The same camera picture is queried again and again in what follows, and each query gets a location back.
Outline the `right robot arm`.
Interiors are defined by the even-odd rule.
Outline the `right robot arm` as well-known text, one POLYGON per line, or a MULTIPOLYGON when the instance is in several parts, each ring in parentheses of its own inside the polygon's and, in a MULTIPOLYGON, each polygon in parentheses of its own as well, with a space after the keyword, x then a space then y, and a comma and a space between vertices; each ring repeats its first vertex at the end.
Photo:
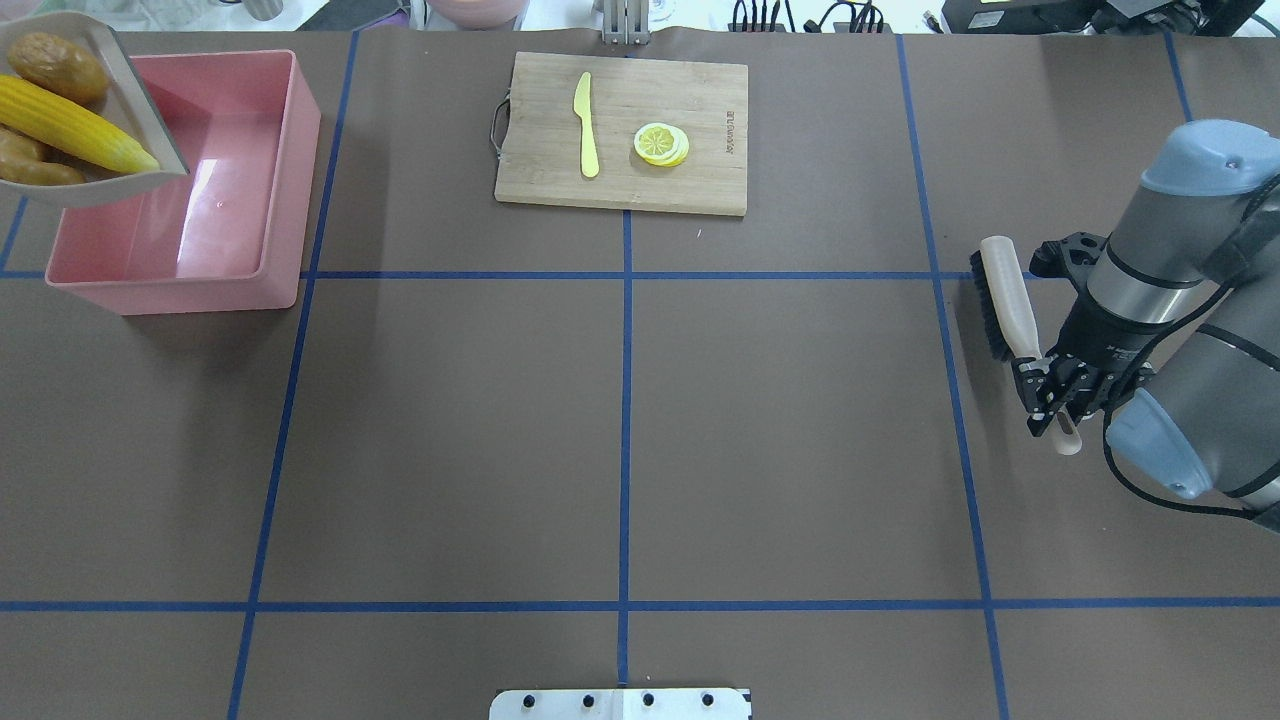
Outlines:
POLYGON ((1178 127, 1108 234, 1020 261, 972 255, 992 354, 1034 437, 1062 455, 1102 423, 1114 477, 1142 500, 1277 530, 1277 137, 1238 120, 1178 127))

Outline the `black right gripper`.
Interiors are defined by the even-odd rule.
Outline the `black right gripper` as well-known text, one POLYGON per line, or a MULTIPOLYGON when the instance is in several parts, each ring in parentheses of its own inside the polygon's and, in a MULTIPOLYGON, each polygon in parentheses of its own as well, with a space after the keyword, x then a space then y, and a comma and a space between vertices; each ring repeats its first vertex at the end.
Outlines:
POLYGON ((1098 401, 1121 393, 1120 378, 1151 342, 1151 325, 1117 316, 1087 288, 1092 272, 1105 259, 1106 240, 1074 233, 1042 243, 1029 272, 1044 279, 1064 278, 1076 299, 1047 357, 1012 359, 1018 397, 1027 411, 1027 428, 1036 438, 1065 413, 1073 425, 1091 418, 1098 401))

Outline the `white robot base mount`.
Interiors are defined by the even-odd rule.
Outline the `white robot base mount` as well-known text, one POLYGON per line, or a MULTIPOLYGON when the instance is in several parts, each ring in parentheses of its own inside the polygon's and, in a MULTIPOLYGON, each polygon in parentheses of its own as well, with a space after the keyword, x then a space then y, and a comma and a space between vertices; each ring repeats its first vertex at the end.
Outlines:
POLYGON ((728 687, 502 691, 489 719, 753 719, 749 691, 728 687))

